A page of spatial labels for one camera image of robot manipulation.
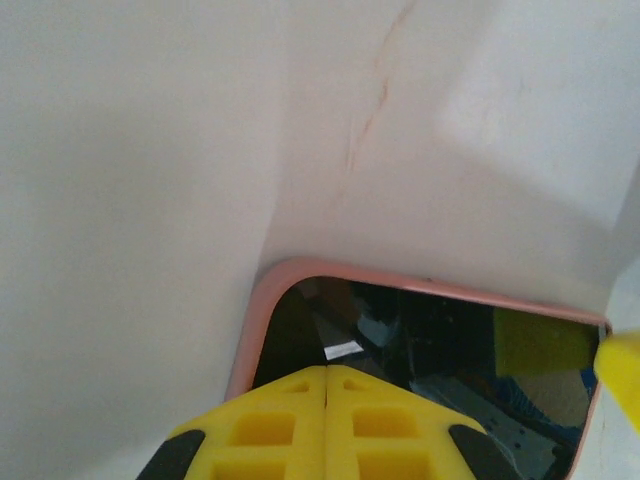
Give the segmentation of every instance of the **white surface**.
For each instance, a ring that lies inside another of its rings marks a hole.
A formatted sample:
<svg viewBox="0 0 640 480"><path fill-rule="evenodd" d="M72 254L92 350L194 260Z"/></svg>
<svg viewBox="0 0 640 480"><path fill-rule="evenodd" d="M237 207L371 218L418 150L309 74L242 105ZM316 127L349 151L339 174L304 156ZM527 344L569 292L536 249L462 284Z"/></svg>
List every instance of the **white surface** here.
<svg viewBox="0 0 640 480"><path fill-rule="evenodd" d="M7 477L134 477L295 254L640 326L637 2L0 11ZM640 477L625 422L576 478Z"/></svg>

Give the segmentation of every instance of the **square hole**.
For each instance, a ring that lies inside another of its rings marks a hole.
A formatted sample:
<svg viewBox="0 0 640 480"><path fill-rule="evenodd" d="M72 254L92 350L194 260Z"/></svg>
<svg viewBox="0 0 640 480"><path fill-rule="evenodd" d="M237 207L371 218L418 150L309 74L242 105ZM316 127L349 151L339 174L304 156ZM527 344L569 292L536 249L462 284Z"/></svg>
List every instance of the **square hole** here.
<svg viewBox="0 0 640 480"><path fill-rule="evenodd" d="M291 445L295 424L292 413L247 413L236 423L229 445Z"/></svg>
<svg viewBox="0 0 640 480"><path fill-rule="evenodd" d="M211 480L284 480L284 463L221 463Z"/></svg>
<svg viewBox="0 0 640 480"><path fill-rule="evenodd" d="M360 480L435 480L427 457L413 452L366 452L358 455Z"/></svg>
<svg viewBox="0 0 640 480"><path fill-rule="evenodd" d="M416 420L401 408L361 408L353 412L353 435L356 437L415 438Z"/></svg>
<svg viewBox="0 0 640 480"><path fill-rule="evenodd" d="M284 393L307 393L311 386L309 382L296 383L295 385L290 385L283 390Z"/></svg>

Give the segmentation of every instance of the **yellow object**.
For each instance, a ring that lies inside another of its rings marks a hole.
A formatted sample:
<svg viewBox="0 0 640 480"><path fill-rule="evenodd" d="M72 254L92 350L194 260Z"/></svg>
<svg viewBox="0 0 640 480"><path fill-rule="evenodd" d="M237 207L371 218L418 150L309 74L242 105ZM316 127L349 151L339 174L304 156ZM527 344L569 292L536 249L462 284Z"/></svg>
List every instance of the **yellow object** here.
<svg viewBox="0 0 640 480"><path fill-rule="evenodd" d="M496 308L496 375L541 375L590 367L598 329L558 318Z"/></svg>
<svg viewBox="0 0 640 480"><path fill-rule="evenodd" d="M329 366L325 478L475 480L449 436L454 424L484 433L465 415L357 370Z"/></svg>
<svg viewBox="0 0 640 480"><path fill-rule="evenodd" d="M640 433L640 331L607 338L598 349L594 367Z"/></svg>
<svg viewBox="0 0 640 480"><path fill-rule="evenodd" d="M449 435L456 424L484 433L351 368L310 367L193 419L168 442L205 434L186 480L475 480Z"/></svg>

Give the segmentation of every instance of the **pink frame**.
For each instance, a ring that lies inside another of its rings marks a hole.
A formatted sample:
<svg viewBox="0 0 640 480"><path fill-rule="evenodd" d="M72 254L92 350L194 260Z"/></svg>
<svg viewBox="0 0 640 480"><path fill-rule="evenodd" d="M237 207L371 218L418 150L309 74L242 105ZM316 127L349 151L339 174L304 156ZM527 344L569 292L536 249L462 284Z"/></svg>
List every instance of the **pink frame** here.
<svg viewBox="0 0 640 480"><path fill-rule="evenodd" d="M225 394L225 401L241 395L251 389L253 377L260 359L260 351L271 320L271 314L282 295L293 285L310 277L337 277L345 280L372 283L388 287L402 288L415 292L430 293L449 298L468 300L496 307L511 308L537 313L565 320L601 325L611 331L608 320L594 313L552 305L541 305L515 300L503 295L485 293L477 290L447 284L432 279L421 279L407 275L383 272L314 258L294 258L271 268L255 286L244 326L236 350L231 377ZM591 423L593 410L600 393L600 384L593 395L582 439L567 479L570 478L578 463L584 439Z"/></svg>

